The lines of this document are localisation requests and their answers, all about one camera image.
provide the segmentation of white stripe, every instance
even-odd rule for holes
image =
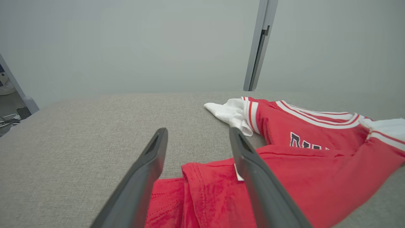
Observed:
[[[297,107],[294,105],[290,105],[285,101],[283,101],[283,102],[291,109],[294,109],[298,112],[306,112],[306,113],[314,115],[314,116],[323,116],[323,117],[328,117],[331,119],[338,119],[338,120],[350,120],[353,118],[353,115],[348,112],[315,112],[315,111],[307,110],[307,109],[300,108],[300,107]]]
[[[384,142],[384,143],[386,143],[386,144],[388,144],[390,146],[393,146],[393,147],[398,148],[398,149],[400,149],[402,151],[405,151],[405,144],[402,144],[400,142],[389,139],[389,138],[383,136],[380,133],[372,132],[369,136],[370,136],[370,138],[375,137],[375,138],[381,140],[382,142]]]
[[[289,114],[291,114],[291,115],[293,115],[293,116],[296,116],[296,117],[298,117],[298,118],[300,118],[300,119],[302,119],[302,120],[304,120],[304,121],[307,121],[308,123],[311,123],[311,124],[316,125],[316,126],[319,126],[319,127],[325,127],[325,128],[331,128],[331,129],[347,129],[347,128],[352,128],[352,127],[355,127],[355,126],[357,126],[357,125],[359,124],[359,120],[360,120],[360,119],[363,119],[363,118],[364,118],[364,116],[359,116],[359,118],[358,118],[356,121],[354,121],[352,124],[349,124],[349,125],[341,125],[341,124],[345,124],[345,123],[334,123],[334,122],[332,122],[332,123],[334,123],[334,124],[340,124],[340,125],[330,125],[330,124],[320,123],[320,122],[314,121],[313,119],[308,118],[308,117],[306,117],[306,116],[304,116],[304,115],[302,115],[302,114],[298,114],[298,113],[294,112],[293,110],[289,109],[288,107],[286,107],[281,101],[276,101],[276,104],[277,104],[282,110],[284,110],[285,112],[287,112],[287,113],[289,113]]]
[[[260,134],[259,128],[257,127],[256,123],[256,113],[257,113],[257,107],[259,106],[259,103],[252,101],[252,109],[250,113],[250,118],[252,120],[252,125],[253,125],[253,130],[257,133]]]

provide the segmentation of floor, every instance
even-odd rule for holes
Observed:
[[[0,116],[17,114],[17,108],[25,106],[23,100],[17,92],[0,96]],[[10,130],[10,126],[0,129],[0,137]]]

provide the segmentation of metal frame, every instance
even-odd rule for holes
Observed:
[[[260,71],[266,54],[269,35],[273,27],[278,0],[260,0],[256,25],[247,64],[244,91],[254,91],[259,80]]]
[[[0,65],[3,67],[4,71],[6,72],[7,76],[9,77],[11,83],[14,85],[15,89],[17,90],[17,93],[20,95],[20,97],[23,99],[25,105],[27,106],[28,110],[30,111],[31,114],[34,114],[35,112],[39,111],[38,106],[34,102],[34,100],[31,97],[27,97],[23,90],[21,89],[20,85],[17,83],[17,80],[15,79],[13,73],[11,73],[10,68],[6,64],[6,61],[3,59],[3,56],[0,54]]]

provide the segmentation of clothing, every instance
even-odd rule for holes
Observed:
[[[405,162],[403,119],[372,121],[246,97],[227,103],[235,109],[216,114],[228,123],[238,123],[232,117],[241,114],[264,136],[270,145],[256,151],[314,227],[341,221]],[[246,186],[237,180],[233,163],[188,163],[182,179],[157,180],[146,227],[255,227]]]

